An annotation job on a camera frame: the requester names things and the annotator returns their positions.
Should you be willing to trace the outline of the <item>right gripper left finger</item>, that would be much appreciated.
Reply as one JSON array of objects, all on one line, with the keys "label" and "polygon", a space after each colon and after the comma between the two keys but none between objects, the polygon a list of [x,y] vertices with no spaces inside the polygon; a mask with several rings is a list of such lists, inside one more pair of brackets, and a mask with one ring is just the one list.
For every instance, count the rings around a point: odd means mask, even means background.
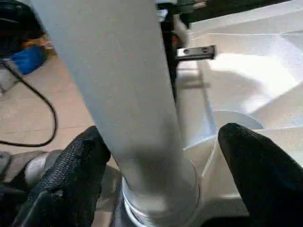
[{"label": "right gripper left finger", "polygon": [[90,227],[110,151],[96,126],[76,136],[28,193],[13,227]]}]

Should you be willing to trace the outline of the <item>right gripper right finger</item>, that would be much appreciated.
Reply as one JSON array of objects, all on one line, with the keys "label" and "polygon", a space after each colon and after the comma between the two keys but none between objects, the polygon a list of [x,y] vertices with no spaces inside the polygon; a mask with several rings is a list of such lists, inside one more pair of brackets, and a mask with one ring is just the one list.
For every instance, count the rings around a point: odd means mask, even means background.
[{"label": "right gripper right finger", "polygon": [[292,157],[237,123],[219,129],[218,143],[252,227],[303,225],[303,168]]}]

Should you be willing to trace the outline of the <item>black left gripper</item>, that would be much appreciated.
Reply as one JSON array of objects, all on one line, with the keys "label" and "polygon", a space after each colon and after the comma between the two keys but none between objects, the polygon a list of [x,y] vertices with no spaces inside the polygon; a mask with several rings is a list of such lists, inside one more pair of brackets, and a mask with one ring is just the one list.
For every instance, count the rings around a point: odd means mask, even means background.
[{"label": "black left gripper", "polygon": [[174,100],[177,99],[178,64],[184,61],[213,60],[216,55],[214,45],[187,47],[188,35],[186,31],[190,28],[188,14],[178,14],[175,9],[175,7],[160,8],[160,28]]}]

